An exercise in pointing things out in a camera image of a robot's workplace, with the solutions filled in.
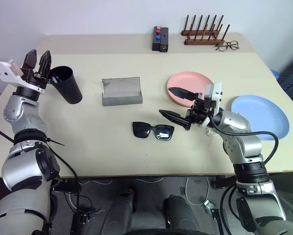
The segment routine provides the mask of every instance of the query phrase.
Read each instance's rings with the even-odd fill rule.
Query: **blue plate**
[[[231,111],[242,114],[250,123],[250,128],[255,131],[270,131],[279,139],[284,138],[290,129],[290,124],[284,112],[270,100],[257,95],[243,95],[236,98]],[[272,136],[257,135],[261,140],[271,141]]]

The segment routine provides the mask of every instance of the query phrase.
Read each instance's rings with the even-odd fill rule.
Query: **beige tabletop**
[[[126,41],[121,35],[114,35],[113,40],[117,37],[117,42]],[[174,37],[181,44],[174,43]],[[83,100],[75,105],[68,104],[51,85],[40,96],[39,113],[48,125],[48,137],[66,145],[52,144],[54,150],[80,176],[233,173],[220,136],[209,137],[205,129],[196,125],[185,131],[158,112],[158,109],[165,109],[185,115],[187,108],[169,98],[166,83],[177,72],[197,71],[213,82],[222,82],[221,106],[224,109],[230,109],[237,96],[255,94],[271,100],[285,112],[290,122],[289,134],[280,140],[275,156],[266,167],[269,172],[293,171],[293,102],[247,40],[239,34],[229,37],[239,39],[240,50],[216,52],[212,46],[194,46],[196,52],[192,52],[190,46],[182,45],[184,38],[179,35],[170,37],[169,53],[147,51],[145,48],[149,47],[140,43],[136,46],[140,53],[133,53],[135,50],[125,43],[123,48],[117,47],[112,53],[112,42],[104,40],[103,36],[79,36],[80,40],[77,36],[45,38],[38,53],[49,48],[52,67],[71,67],[83,94]],[[102,43],[106,53],[99,50],[101,47],[97,42]],[[103,78],[134,76],[140,77],[143,104],[102,106]],[[3,119],[2,112],[14,90],[9,85],[0,96],[0,130],[11,137],[11,126]],[[170,124],[175,126],[175,131],[170,141],[158,141],[153,134],[139,139],[133,135],[133,121]],[[273,142],[262,141],[262,145],[265,158],[272,150]],[[11,146],[0,136],[0,176]],[[69,169],[58,162],[60,175],[71,176]]]

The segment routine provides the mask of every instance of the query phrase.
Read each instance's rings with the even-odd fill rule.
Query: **black cup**
[[[53,68],[51,76],[54,76],[57,81],[57,83],[53,83],[53,86],[69,104],[76,104],[82,100],[82,94],[71,68],[67,66]]]

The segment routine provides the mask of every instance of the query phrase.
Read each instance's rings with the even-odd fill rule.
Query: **pink plate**
[[[180,87],[194,93],[202,92],[204,96],[204,92],[208,84],[213,84],[213,82],[203,74],[198,72],[185,71],[176,73],[171,78],[169,78],[167,82],[167,90],[170,87]],[[168,93],[170,97],[179,105],[191,107],[194,103],[194,101],[176,97],[170,91],[168,91]]]

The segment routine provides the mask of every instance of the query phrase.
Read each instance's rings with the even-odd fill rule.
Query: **floor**
[[[125,188],[135,186],[137,191],[137,211],[133,214],[132,230],[148,229],[148,228],[165,228],[165,219],[162,213],[162,202],[165,198],[171,194],[181,195],[185,198],[185,195],[181,192],[184,191],[187,177],[165,177],[162,180],[160,178],[143,178],[145,181],[157,183],[147,183],[137,179],[109,179],[84,181],[82,185],[81,195],[85,195],[91,198],[93,202],[92,210],[99,212],[96,214],[94,219],[91,219],[83,227],[83,233],[85,235],[98,235],[100,228],[106,216],[106,213],[110,205],[115,200],[116,196]],[[223,189],[215,190],[210,188],[208,194],[208,200],[211,201],[217,208]],[[2,180],[0,179],[0,198],[8,193]],[[204,201],[207,194],[207,181],[203,176],[192,176],[189,177],[187,195],[189,200],[198,204]],[[62,192],[53,192],[58,199],[58,211],[53,220],[53,235],[68,235],[70,232],[70,226],[72,222],[72,211],[68,207],[68,204],[64,198]],[[293,199],[293,192],[288,194],[286,192],[280,192],[280,196],[285,198],[286,213],[289,213],[293,220],[293,210],[291,205],[287,204]],[[72,196],[72,201],[75,203],[75,197]],[[86,198],[80,198],[80,205],[87,208],[89,206],[89,200]],[[192,206],[191,208],[197,217],[200,231],[207,234],[218,235],[218,227],[216,221],[205,211],[204,206]],[[225,200],[224,208],[226,211],[227,221],[231,233],[233,235],[248,235],[253,233],[247,233],[242,227],[238,220],[236,220],[228,209],[227,199]]]

